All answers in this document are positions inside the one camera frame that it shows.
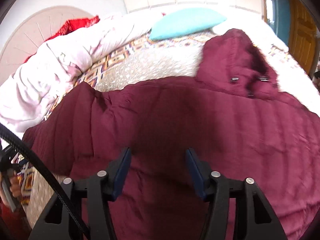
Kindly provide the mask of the person left hand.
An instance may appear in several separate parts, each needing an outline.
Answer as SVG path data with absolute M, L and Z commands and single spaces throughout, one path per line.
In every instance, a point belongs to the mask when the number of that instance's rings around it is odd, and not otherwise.
M 19 181 L 17 179 L 17 174 L 16 172 L 14 172 L 14 175 L 12 177 L 10 177 L 10 192 L 12 193 L 12 195 L 17 198 L 17 199 L 21 199 L 22 194 L 21 194 L 21 188 L 20 188 L 20 184 Z M 6 207 L 10 207 L 10 204 L 4 194 L 3 189 L 1 188 L 0 191 L 0 195 L 1 195 L 1 200 L 2 203 L 6 206 Z

